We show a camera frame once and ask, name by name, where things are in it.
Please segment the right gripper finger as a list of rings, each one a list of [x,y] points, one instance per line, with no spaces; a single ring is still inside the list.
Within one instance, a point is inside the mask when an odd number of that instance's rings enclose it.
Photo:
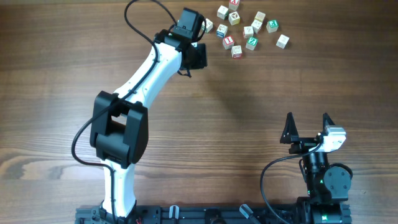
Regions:
[[[299,142],[299,134],[295,125],[294,117],[292,112],[287,113],[285,127],[280,137],[280,143],[292,144]]]
[[[335,128],[335,124],[328,115],[328,113],[323,114],[323,132],[330,133]]]

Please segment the red I letter block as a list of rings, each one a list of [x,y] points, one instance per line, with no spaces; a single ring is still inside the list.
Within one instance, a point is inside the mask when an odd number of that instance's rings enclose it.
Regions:
[[[222,44],[223,44],[223,47],[224,47],[226,50],[231,49],[231,48],[234,46],[234,39],[233,39],[233,37],[232,37],[231,35],[224,37],[224,38],[223,38],[223,41],[222,41]]]

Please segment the white Y letter block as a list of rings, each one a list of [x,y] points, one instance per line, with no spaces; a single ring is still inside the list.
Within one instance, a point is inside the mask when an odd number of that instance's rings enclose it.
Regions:
[[[245,26],[243,29],[243,38],[249,39],[254,35],[254,29],[252,26]]]

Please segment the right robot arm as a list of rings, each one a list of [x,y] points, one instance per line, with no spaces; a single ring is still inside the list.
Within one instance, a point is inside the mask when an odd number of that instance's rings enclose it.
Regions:
[[[314,138],[301,138],[292,113],[287,114],[280,142],[290,144],[289,154],[299,155],[300,171],[307,186],[299,197],[292,217],[294,223],[351,223],[351,210],[345,204],[353,171],[341,163],[330,164],[328,154],[346,140],[346,131],[323,114],[323,130]]]

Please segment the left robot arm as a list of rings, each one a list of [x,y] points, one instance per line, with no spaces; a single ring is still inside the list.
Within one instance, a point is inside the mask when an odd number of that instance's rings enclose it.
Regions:
[[[134,169],[149,140],[148,110],[175,73],[190,76],[207,66],[206,46],[200,43],[205,17],[185,8],[170,30],[151,41],[151,51],[135,74],[113,93],[101,91],[94,102],[90,145],[104,167],[105,199],[102,221],[131,223],[136,209]]]

